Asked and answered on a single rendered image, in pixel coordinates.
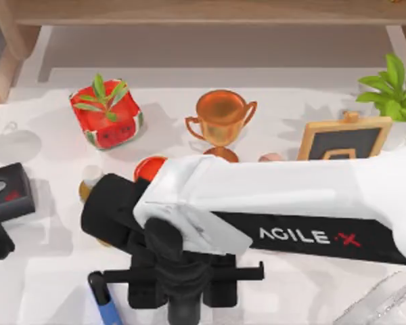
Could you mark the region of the brown bottle with white cap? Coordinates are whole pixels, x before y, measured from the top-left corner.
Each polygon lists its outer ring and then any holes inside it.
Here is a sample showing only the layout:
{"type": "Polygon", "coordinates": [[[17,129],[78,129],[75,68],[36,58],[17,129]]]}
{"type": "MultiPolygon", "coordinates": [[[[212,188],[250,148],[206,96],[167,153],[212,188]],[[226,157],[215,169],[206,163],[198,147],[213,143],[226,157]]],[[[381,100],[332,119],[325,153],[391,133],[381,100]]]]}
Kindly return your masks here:
{"type": "Polygon", "coordinates": [[[82,180],[78,187],[81,202],[85,203],[87,201],[91,190],[103,176],[103,170],[97,165],[88,165],[83,169],[82,180]]]}

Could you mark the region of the blue and black pen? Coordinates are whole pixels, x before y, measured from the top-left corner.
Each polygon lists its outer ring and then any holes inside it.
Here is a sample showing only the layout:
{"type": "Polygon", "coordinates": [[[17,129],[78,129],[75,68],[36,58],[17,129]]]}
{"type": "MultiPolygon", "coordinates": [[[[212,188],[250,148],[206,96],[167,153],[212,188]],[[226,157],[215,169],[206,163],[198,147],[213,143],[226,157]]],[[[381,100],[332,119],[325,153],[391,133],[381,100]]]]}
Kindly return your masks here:
{"type": "Polygon", "coordinates": [[[124,325],[116,308],[107,282],[101,272],[91,272],[87,282],[95,299],[103,325],[124,325]]]}

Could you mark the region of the small pink object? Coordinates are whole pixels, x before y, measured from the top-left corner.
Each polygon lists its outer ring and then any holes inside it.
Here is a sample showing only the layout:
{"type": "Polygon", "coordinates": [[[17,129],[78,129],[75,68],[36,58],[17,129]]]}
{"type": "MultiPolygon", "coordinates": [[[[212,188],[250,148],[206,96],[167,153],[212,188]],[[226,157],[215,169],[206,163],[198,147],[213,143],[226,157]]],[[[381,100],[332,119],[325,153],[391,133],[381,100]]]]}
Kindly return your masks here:
{"type": "Polygon", "coordinates": [[[283,161],[284,158],[282,155],[276,152],[269,152],[259,157],[258,161],[263,162],[273,162],[273,161],[283,161]]]}

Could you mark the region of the black box with red mark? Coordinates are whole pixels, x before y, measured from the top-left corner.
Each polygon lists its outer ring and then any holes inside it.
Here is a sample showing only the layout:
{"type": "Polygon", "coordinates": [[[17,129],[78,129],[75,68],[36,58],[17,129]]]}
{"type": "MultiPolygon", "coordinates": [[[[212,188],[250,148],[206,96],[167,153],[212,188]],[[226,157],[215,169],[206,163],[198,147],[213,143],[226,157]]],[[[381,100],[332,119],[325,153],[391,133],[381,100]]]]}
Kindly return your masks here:
{"type": "Polygon", "coordinates": [[[20,162],[0,167],[0,221],[35,212],[30,180],[20,162]]]}

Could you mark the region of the green plant in white pot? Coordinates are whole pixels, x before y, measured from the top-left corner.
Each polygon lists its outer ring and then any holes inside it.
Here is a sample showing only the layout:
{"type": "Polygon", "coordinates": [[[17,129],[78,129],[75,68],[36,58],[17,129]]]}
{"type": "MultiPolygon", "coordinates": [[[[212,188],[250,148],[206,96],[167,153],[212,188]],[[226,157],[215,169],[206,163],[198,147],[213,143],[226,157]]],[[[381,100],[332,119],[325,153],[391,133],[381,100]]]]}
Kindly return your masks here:
{"type": "Polygon", "coordinates": [[[395,150],[406,142],[406,69],[394,53],[386,54],[386,69],[377,75],[361,77],[359,84],[367,89],[360,92],[356,101],[372,103],[380,116],[392,119],[383,149],[395,150]]]}

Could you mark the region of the wooden shelf unit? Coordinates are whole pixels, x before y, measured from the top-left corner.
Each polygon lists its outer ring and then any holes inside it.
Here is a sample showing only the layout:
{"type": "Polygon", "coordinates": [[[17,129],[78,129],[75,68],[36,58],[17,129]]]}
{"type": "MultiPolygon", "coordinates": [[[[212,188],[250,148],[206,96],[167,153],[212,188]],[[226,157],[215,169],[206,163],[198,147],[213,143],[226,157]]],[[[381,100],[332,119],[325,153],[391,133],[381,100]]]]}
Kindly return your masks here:
{"type": "Polygon", "coordinates": [[[351,89],[395,52],[406,0],[0,0],[16,89],[77,88],[97,72],[133,87],[351,89]]]}

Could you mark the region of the wooden framed blackboard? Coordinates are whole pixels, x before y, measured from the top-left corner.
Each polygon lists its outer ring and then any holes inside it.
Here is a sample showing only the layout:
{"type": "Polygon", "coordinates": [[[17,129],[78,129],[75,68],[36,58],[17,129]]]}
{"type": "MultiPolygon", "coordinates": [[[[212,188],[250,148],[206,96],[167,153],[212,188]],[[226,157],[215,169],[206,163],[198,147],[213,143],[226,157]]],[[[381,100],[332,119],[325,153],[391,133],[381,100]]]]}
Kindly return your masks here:
{"type": "Polygon", "coordinates": [[[392,127],[389,116],[361,117],[345,111],[342,119],[309,122],[298,160],[354,159],[377,156],[392,127]]]}

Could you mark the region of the bronze trophy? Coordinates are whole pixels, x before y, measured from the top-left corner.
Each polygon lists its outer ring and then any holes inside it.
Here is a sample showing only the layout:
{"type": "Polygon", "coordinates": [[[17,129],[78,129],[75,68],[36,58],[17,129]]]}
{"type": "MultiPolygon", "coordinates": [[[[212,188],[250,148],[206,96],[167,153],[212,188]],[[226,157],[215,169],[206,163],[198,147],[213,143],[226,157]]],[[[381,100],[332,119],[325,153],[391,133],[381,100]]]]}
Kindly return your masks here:
{"type": "Polygon", "coordinates": [[[251,121],[257,102],[247,102],[236,92],[219,89],[205,93],[196,104],[196,117],[185,118],[187,130],[211,145],[204,153],[237,163],[237,154],[228,148],[251,121]]]}

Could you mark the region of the watermelon plant pot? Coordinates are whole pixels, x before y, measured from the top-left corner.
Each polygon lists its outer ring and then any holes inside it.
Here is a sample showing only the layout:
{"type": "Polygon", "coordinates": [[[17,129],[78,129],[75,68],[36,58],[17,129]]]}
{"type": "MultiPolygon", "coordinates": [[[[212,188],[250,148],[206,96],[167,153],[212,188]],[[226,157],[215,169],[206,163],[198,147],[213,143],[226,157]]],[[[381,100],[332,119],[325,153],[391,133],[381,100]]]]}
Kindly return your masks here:
{"type": "Polygon", "coordinates": [[[69,100],[85,138],[99,150],[132,140],[143,127],[143,112],[122,79],[105,80],[96,74],[90,86],[69,100]]]}

